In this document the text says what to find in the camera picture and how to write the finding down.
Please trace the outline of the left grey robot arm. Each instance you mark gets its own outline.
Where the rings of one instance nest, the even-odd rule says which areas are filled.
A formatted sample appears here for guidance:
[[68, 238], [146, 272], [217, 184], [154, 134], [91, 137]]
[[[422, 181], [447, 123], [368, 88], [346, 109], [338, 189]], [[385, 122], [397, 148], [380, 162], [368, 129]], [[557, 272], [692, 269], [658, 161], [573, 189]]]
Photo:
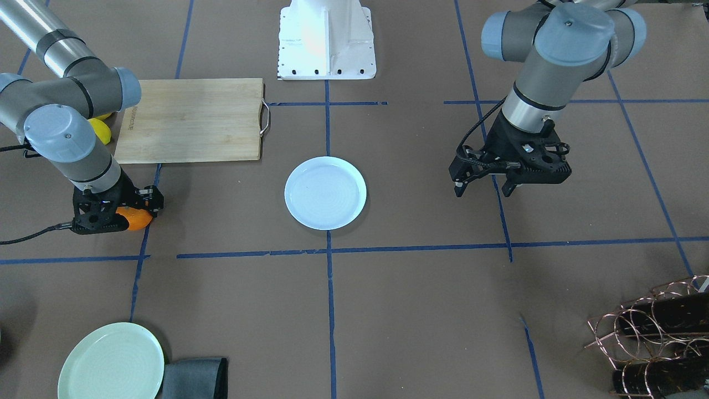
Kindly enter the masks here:
[[461, 140], [449, 167], [460, 197], [474, 180], [504, 175], [505, 197], [526, 184], [556, 185], [572, 174], [569, 145], [555, 125], [577, 89], [638, 53], [648, 26], [625, 1], [539, 1], [490, 16], [481, 31], [489, 57], [522, 63], [481, 149]]

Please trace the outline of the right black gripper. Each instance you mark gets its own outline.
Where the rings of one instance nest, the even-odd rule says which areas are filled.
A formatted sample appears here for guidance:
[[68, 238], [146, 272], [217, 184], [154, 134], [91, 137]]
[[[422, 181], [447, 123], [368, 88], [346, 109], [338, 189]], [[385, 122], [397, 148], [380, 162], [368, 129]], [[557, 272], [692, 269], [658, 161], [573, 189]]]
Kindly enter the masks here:
[[80, 235], [111, 233], [127, 230], [127, 220], [116, 214], [117, 207], [146, 209], [153, 219], [164, 209], [165, 198], [156, 185], [137, 189], [122, 171], [116, 184], [101, 193], [74, 190], [73, 232]]

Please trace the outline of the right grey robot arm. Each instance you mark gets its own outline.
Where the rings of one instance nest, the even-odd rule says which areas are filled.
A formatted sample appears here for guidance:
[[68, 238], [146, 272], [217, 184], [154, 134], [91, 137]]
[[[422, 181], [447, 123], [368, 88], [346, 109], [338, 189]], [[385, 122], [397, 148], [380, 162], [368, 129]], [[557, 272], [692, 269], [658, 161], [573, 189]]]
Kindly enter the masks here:
[[96, 135], [90, 119], [140, 102], [138, 78], [111, 68], [40, 1], [3, 1], [2, 22], [58, 78], [34, 83], [2, 74], [2, 124], [17, 149], [45, 157], [74, 185], [73, 219], [41, 230], [78, 234], [143, 229], [164, 207], [154, 185], [138, 189]]

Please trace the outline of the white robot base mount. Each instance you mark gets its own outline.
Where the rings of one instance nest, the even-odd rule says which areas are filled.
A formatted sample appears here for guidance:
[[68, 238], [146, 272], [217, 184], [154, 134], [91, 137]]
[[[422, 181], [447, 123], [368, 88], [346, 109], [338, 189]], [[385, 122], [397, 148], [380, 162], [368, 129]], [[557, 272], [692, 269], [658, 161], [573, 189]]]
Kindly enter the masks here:
[[372, 13], [359, 1], [292, 1], [279, 13], [277, 78], [373, 79]]

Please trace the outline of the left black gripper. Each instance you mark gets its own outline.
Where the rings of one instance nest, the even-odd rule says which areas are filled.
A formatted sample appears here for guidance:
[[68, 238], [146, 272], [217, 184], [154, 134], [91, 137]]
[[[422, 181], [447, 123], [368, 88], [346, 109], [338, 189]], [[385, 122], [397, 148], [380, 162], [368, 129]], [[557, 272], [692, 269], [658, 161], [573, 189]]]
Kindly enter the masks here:
[[456, 147], [449, 174], [458, 198], [463, 196], [466, 185], [486, 175], [505, 175], [502, 193], [509, 198], [519, 185], [561, 184], [572, 174], [566, 160], [570, 147], [560, 141], [550, 117], [542, 119], [540, 132], [527, 133], [499, 113], [481, 149], [466, 145], [466, 139], [491, 114], [493, 111], [474, 124]]

